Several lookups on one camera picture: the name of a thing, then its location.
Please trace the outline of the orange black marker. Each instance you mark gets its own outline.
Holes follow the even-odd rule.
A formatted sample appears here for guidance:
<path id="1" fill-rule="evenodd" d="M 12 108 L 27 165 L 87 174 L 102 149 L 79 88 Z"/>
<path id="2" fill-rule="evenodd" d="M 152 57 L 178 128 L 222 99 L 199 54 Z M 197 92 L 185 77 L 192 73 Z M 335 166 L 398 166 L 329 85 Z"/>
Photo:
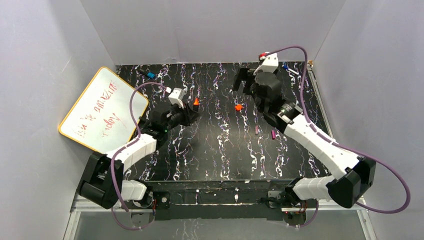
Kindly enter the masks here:
<path id="1" fill-rule="evenodd" d="M 197 97 L 195 98 L 195 100 L 193 102 L 193 105 L 194 106 L 199 106 L 200 105 L 199 99 Z"/>

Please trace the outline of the orange pen cap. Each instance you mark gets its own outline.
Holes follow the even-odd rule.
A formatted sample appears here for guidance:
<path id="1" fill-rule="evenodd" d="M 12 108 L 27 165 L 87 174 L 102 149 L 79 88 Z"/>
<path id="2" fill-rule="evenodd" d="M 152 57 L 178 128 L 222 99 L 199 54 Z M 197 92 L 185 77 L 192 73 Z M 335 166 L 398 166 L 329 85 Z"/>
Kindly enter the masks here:
<path id="1" fill-rule="evenodd" d="M 234 107 L 234 109 L 235 109 L 237 112 L 241 111 L 243 108 L 244 108 L 244 107 L 243 107 L 243 105 L 241 105 L 241 104 L 237 104 L 237 105 Z"/>

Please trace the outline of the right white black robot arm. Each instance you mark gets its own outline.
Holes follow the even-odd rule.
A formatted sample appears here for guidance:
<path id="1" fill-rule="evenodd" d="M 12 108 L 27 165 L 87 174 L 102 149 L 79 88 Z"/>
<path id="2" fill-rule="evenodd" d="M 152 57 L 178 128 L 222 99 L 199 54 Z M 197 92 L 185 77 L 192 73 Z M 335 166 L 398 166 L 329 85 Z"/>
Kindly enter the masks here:
<path id="1" fill-rule="evenodd" d="M 341 207 L 351 208 L 372 186 L 376 163 L 336 147 L 334 140 L 325 141 L 324 132 L 313 131 L 302 108 L 282 97 L 282 84 L 275 73 L 254 75 L 254 69 L 240 67 L 232 90 L 237 91 L 242 82 L 243 93 L 253 98 L 265 121 L 298 142 L 330 171 L 326 177 L 296 178 L 285 187 L 282 199 L 291 204 L 309 199 L 333 200 Z"/>

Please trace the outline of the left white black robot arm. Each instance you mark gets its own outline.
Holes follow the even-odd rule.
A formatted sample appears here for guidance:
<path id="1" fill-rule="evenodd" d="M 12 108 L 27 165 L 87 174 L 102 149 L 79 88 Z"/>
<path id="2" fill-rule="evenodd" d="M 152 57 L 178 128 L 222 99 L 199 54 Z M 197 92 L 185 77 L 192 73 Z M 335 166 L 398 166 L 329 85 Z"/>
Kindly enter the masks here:
<path id="1" fill-rule="evenodd" d="M 199 100 L 173 104 L 164 112 L 154 111 L 138 123 L 140 135 L 107 153 L 93 152 L 77 186 L 78 195 L 104 209 L 117 202 L 141 201 L 148 187 L 140 180 L 124 180 L 124 173 L 142 158 L 155 153 L 169 139 L 169 132 L 188 127 L 200 116 Z"/>

